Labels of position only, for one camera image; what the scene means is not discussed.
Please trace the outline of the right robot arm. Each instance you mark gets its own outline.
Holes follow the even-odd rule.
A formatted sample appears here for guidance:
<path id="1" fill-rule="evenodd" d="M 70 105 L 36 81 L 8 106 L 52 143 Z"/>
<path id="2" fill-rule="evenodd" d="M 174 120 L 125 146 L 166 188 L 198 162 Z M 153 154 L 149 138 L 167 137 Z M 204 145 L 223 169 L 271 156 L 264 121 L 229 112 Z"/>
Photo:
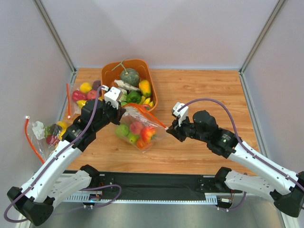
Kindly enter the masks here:
<path id="1" fill-rule="evenodd" d="M 167 129 L 180 142 L 191 138 L 206 143 L 214 154 L 237 162 L 256 175 L 245 176 L 228 168 L 218 171 L 218 180 L 231 190 L 241 190 L 272 202 L 284 214 L 297 218 L 304 205 L 304 174 L 278 165 L 255 151 L 233 132 L 220 128 L 207 111 L 198 111 L 190 121 L 187 111 L 173 111 L 176 118 Z"/>

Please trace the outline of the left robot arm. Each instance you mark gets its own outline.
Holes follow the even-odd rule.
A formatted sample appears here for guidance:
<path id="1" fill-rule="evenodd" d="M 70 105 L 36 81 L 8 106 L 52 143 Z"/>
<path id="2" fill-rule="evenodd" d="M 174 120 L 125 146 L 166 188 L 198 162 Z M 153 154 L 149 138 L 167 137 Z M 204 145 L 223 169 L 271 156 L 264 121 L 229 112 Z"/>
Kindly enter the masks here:
<path id="1" fill-rule="evenodd" d="M 107 188 L 107 185 L 98 183 L 99 171 L 90 165 L 82 166 L 59 185 L 56 181 L 69 164 L 96 139 L 96 133 L 109 123 L 119 124 L 124 112 L 125 109 L 118 101 L 87 101 L 81 114 L 66 129 L 57 148 L 39 170 L 20 188 L 12 187 L 8 191 L 7 196 L 11 201 L 8 207 L 14 207 L 25 220 L 40 226 L 62 201 L 75 192 Z"/>

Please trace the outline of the clear zip bag orange seal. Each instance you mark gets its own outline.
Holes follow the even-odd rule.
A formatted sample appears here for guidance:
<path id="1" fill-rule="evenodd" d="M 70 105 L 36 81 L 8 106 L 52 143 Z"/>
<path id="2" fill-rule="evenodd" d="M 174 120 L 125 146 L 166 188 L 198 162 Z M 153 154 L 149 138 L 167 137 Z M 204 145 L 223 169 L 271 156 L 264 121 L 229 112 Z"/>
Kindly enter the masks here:
<path id="1" fill-rule="evenodd" d="M 142 106 L 129 103 L 114 133 L 142 152 L 151 149 L 166 137 L 167 127 Z"/>

